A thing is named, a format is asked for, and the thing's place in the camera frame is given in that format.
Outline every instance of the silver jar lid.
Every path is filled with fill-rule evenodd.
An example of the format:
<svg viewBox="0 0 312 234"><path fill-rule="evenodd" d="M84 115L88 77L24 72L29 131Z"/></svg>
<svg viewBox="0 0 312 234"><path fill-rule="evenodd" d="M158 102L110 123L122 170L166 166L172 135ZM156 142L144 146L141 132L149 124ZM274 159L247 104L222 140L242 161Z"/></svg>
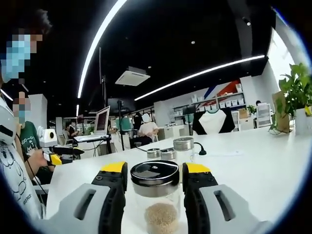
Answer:
<svg viewBox="0 0 312 234"><path fill-rule="evenodd" d="M171 161L148 161L134 166L131 181L137 194L146 197L161 197L178 188L179 166Z"/></svg>
<svg viewBox="0 0 312 234"><path fill-rule="evenodd" d="M176 151L187 151L192 148L194 148L194 139L192 137L174 139L174 149Z"/></svg>
<svg viewBox="0 0 312 234"><path fill-rule="evenodd" d="M159 148L152 148L146 151L147 158L154 159L154 158L160 158L160 149Z"/></svg>
<svg viewBox="0 0 312 234"><path fill-rule="evenodd" d="M161 160L172 160L176 159L176 151L174 148L168 148L160 151Z"/></svg>

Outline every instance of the white pot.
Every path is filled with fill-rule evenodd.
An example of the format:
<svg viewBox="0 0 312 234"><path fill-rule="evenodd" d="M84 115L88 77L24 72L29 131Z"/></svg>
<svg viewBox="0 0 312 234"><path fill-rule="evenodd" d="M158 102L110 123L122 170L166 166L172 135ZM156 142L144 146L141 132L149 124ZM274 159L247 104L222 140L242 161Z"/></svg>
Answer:
<svg viewBox="0 0 312 234"><path fill-rule="evenodd" d="M296 135L312 133L312 117L308 117L306 115L306 111L304 108L296 110L295 130Z"/></svg>

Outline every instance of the glass jar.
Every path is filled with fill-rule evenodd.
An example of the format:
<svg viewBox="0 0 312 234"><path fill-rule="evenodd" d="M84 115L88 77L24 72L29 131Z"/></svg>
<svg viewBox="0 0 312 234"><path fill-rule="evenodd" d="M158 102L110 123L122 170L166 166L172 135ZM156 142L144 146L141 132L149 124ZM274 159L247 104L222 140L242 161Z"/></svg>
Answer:
<svg viewBox="0 0 312 234"><path fill-rule="evenodd" d="M160 151L161 160L176 162L176 151L173 148L167 148Z"/></svg>
<svg viewBox="0 0 312 234"><path fill-rule="evenodd" d="M147 160L160 160L160 149L159 148L152 148L146 151Z"/></svg>
<svg viewBox="0 0 312 234"><path fill-rule="evenodd" d="M194 139L192 137L174 139L174 150L178 165L184 162L195 162Z"/></svg>
<svg viewBox="0 0 312 234"><path fill-rule="evenodd" d="M134 166L131 181L136 193L136 219L149 234L173 234L180 218L178 165L147 161Z"/></svg>

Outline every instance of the grain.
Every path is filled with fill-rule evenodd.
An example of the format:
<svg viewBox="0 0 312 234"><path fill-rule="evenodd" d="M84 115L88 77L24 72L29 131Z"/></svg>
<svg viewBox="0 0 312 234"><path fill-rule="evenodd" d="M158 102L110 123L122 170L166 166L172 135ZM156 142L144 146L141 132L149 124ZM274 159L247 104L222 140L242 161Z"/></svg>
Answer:
<svg viewBox="0 0 312 234"><path fill-rule="evenodd" d="M173 234L178 229L175 207L171 204L156 203L145 211L149 234Z"/></svg>

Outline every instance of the laptop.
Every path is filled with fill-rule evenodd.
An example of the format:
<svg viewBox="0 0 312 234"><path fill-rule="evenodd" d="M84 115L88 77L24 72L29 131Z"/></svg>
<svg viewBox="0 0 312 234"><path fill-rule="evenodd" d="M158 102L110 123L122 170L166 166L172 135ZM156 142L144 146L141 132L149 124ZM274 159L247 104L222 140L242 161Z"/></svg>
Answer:
<svg viewBox="0 0 312 234"><path fill-rule="evenodd" d="M105 140L109 136L107 135L107 126L108 126L108 116L109 116L110 106L105 107L104 109L97 112L94 134L87 136L75 136L74 140L78 143L81 142L92 142Z"/></svg>

